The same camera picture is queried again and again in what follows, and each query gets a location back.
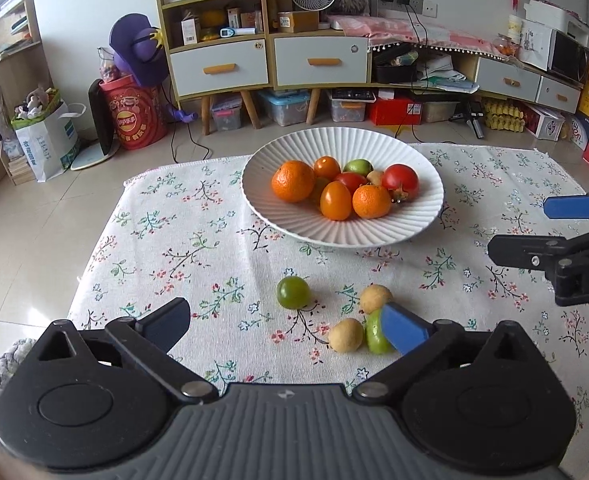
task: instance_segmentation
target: drawer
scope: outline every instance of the drawer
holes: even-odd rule
[[[475,81],[481,90],[535,102],[541,76],[507,63],[479,57]]]
[[[577,111],[581,91],[554,79],[541,76],[536,103],[550,108],[557,108],[574,114]]]
[[[180,96],[268,85],[266,41],[248,40],[203,46],[170,54]]]
[[[277,86],[366,83],[367,38],[275,38]]]

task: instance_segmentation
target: shopping bag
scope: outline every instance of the shopping bag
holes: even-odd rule
[[[79,154],[79,135],[72,119],[81,117],[86,105],[71,103],[61,105],[43,121],[17,130],[28,163],[38,182],[62,174]]]

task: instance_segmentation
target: white fruit bowl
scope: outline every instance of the white fruit bowl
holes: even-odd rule
[[[364,220],[354,213],[335,222],[325,218],[308,201],[290,204],[274,195],[270,182],[286,160],[313,165],[324,155],[341,167],[365,158],[376,170],[406,164],[419,176],[419,195],[412,202],[393,204],[383,218]],[[369,248],[391,245],[422,232],[439,215],[444,203],[444,185],[430,161],[405,142],[360,128],[312,128],[268,142],[246,163],[241,189],[250,208],[264,222],[300,240],[336,247]]]

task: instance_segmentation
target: pink cloth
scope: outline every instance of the pink cloth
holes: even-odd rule
[[[369,46],[380,46],[398,41],[426,44],[424,27],[407,18],[392,20],[367,16],[329,16],[328,19],[331,23],[337,22],[346,36],[368,38]],[[476,38],[464,30],[449,29],[436,23],[423,23],[423,25],[428,31],[428,46],[469,50],[505,59],[505,56],[497,50],[492,42]]]

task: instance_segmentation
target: purple hat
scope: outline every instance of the purple hat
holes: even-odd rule
[[[142,87],[160,85],[168,77],[168,59],[154,38],[156,30],[144,14],[126,14],[110,31],[110,46],[120,64]]]

